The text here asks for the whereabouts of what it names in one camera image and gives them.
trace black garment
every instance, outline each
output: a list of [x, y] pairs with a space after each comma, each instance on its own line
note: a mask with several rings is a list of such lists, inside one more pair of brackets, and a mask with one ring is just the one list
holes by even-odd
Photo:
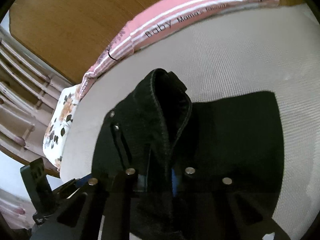
[[[286, 239], [271, 219], [284, 168], [274, 93], [191, 104], [185, 91], [172, 72], [153, 70], [101, 127], [93, 175], [114, 177], [130, 167], [144, 179], [132, 200], [131, 232], [141, 239], [240, 239], [266, 225]], [[192, 178], [186, 167], [196, 169]], [[222, 183], [225, 177], [232, 185]]]

